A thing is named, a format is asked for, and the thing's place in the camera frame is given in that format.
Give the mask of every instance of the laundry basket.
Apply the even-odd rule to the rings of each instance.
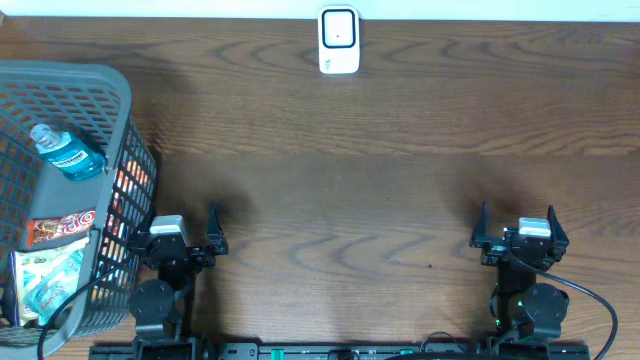
[[[128,256],[127,235],[152,209],[156,164],[129,115],[131,89],[100,65],[0,60],[0,252],[28,251],[26,223],[95,208],[78,285]],[[29,137],[36,124],[90,136],[104,151],[102,174],[71,182],[43,161]],[[44,346],[107,331],[128,313],[138,259],[80,295]],[[37,328],[0,328],[0,358],[36,358]]]

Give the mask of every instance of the candy wrapper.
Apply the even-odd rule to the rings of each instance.
[[[25,297],[24,303],[40,315],[40,325],[46,324],[60,305],[76,291],[82,255],[82,250],[72,252]]]
[[[67,246],[28,253],[14,252],[15,291],[18,299],[20,325],[37,319],[38,313],[23,301],[25,296],[49,275],[53,269],[62,264],[76,250],[84,249],[89,238],[73,242]]]
[[[27,246],[87,232],[95,218],[95,210],[88,210],[59,218],[31,220],[27,223]]]

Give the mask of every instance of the wood grain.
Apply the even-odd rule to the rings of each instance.
[[[128,78],[162,155],[159,211],[183,214],[198,243],[208,202],[220,207],[231,253],[199,278],[195,316],[214,338],[490,331],[495,269],[467,247],[486,199],[498,228],[556,207],[572,242],[552,272],[616,307],[608,358],[639,356],[640,25],[361,29],[351,76],[320,74],[313,21],[8,18],[0,52]],[[595,354],[608,314],[568,292],[563,340]],[[128,320],[54,358],[133,334]]]

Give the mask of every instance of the mouthwash bottle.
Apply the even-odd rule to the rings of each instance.
[[[82,181],[94,177],[105,165],[104,157],[91,150],[70,132],[55,132],[45,124],[31,129],[31,138],[42,157],[60,169],[67,179]]]

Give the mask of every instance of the white wall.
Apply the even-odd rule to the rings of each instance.
[[[348,4],[363,19],[640,21],[640,0],[0,0],[7,15],[312,19]]]

